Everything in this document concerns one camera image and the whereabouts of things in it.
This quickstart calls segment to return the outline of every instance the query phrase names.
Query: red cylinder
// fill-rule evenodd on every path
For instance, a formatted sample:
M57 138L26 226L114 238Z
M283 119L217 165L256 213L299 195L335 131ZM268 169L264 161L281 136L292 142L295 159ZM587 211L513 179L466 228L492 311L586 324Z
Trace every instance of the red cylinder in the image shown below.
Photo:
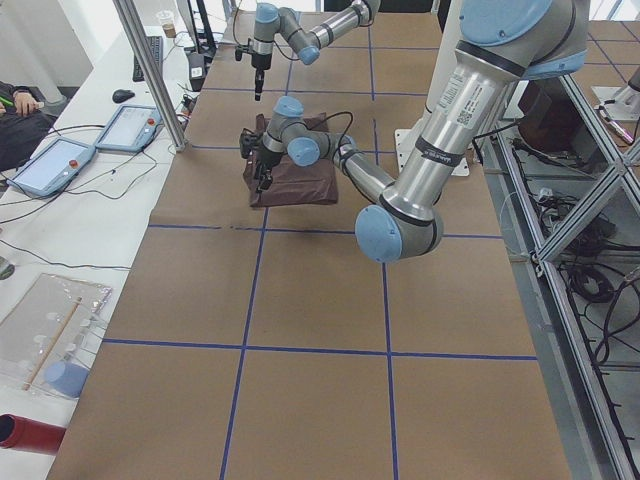
M55 455L66 431L57 425L5 414L0 416L0 447Z

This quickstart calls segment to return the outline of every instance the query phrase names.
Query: brown cloth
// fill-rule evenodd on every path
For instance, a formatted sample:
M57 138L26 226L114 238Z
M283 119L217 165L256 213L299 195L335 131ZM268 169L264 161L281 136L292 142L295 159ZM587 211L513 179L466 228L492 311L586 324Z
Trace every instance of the brown cloth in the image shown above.
M315 117L305 118L307 127L326 132L327 124L320 123L326 118L324 113ZM266 130L268 120L264 115L256 116L256 133ZM289 155L284 155L280 164L273 168L273 183L271 187L257 193L258 180L254 178L256 162L254 150L242 174L249 187L249 205L252 207L276 207L280 205L331 205L338 202L338 184L336 172L331 160L321 158L313 165L299 167Z

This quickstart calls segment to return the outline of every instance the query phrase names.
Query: tablet screen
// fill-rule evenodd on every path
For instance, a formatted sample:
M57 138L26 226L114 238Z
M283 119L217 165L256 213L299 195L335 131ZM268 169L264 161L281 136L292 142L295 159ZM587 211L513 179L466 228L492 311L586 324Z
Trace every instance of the tablet screen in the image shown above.
M110 125L107 133L100 139L103 145L131 147L135 144L142 129L146 126L152 109L126 107Z
M70 160L75 160L86 150L83 145L58 140L42 153L36 160L21 170L13 181L36 190L44 190L60 172L69 166Z

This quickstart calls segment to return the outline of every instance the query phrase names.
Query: keyboard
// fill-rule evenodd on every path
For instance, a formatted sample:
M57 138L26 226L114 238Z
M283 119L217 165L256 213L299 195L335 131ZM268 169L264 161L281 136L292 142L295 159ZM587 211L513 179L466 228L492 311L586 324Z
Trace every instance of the keyboard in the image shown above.
M156 62L158 66L158 70L160 70L160 76L162 76L162 48L164 46L164 39L159 35L153 35L147 37L147 43L151 48L151 53L153 54L153 60ZM144 73L142 72L142 67L140 66L140 62L138 59L133 56L133 81L134 82L142 82L144 80Z

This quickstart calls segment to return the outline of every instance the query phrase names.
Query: computer mouse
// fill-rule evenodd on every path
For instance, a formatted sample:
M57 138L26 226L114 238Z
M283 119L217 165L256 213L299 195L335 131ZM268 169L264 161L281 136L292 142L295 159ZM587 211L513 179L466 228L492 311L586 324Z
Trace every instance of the computer mouse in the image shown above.
M118 89L113 92L111 100L113 100L115 103L122 103L129 100L131 97L134 97L135 95L136 94L131 90Z

